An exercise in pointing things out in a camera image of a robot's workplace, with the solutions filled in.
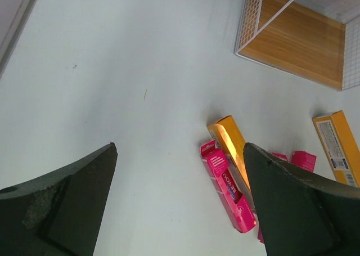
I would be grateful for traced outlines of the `pink Be You toothpaste box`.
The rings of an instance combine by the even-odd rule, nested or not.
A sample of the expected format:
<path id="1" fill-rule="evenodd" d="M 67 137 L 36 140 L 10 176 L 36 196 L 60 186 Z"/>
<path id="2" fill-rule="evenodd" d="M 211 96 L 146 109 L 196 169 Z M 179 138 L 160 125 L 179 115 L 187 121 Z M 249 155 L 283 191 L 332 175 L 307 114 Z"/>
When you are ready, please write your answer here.
<path id="1" fill-rule="evenodd" d="M 230 163 L 225 153 L 212 140 L 200 147 L 200 154 L 233 227 L 240 233 L 251 231 L 257 220 L 229 170 Z"/>

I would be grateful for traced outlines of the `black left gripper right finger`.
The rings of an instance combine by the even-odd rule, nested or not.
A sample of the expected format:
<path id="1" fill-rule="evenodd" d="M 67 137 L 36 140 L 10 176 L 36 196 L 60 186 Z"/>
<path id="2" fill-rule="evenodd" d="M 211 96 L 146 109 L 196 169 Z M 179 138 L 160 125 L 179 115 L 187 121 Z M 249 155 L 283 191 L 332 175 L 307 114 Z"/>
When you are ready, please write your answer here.
<path id="1" fill-rule="evenodd" d="M 359 189 L 254 143 L 244 162 L 267 255 L 359 255 Z"/>

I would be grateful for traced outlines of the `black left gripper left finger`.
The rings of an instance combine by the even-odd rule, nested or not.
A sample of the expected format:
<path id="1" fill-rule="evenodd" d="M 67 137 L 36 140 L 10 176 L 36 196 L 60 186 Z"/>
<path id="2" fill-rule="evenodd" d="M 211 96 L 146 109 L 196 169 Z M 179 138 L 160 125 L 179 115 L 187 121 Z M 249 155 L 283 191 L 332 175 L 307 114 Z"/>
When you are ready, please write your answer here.
<path id="1" fill-rule="evenodd" d="M 1 189 L 1 255 L 93 255 L 117 157 L 110 143 Z"/>

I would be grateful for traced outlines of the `orange toothpaste box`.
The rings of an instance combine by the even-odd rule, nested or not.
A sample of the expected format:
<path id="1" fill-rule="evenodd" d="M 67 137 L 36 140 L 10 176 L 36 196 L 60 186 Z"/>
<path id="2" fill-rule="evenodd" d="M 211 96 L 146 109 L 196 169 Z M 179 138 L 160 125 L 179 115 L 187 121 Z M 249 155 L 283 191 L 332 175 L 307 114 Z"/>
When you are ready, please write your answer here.
<path id="1" fill-rule="evenodd" d="M 224 151 L 230 162 L 230 171 L 239 185 L 241 191 L 245 194 L 251 194 L 248 175 L 244 162 L 244 140 L 234 118 L 228 115 L 217 122 L 207 125 L 207 129 L 217 143 Z"/>
<path id="2" fill-rule="evenodd" d="M 359 187 L 359 148 L 342 110 L 314 117 L 313 124 L 335 179 Z"/>

